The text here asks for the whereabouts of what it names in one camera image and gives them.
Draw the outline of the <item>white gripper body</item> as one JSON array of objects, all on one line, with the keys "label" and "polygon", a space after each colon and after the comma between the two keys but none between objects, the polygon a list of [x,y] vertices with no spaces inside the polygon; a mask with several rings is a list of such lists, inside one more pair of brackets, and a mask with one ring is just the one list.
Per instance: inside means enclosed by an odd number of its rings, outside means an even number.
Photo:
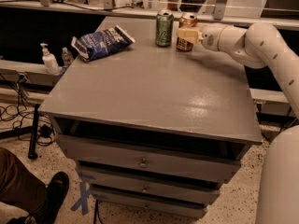
[{"label": "white gripper body", "polygon": [[214,23],[205,25],[202,30],[202,45],[205,49],[213,51],[222,51],[221,47],[221,33],[224,30],[225,25],[220,23]]}]

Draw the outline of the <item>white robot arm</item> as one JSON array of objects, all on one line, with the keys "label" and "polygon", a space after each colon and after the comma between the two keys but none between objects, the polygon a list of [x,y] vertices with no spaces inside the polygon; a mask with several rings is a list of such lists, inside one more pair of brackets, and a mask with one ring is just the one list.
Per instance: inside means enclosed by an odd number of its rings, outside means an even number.
[{"label": "white robot arm", "polygon": [[[299,118],[299,57],[269,23],[239,28],[221,23],[180,28],[179,38],[227,53],[250,68],[268,67]],[[299,126],[276,136],[263,162],[255,224],[299,224]]]}]

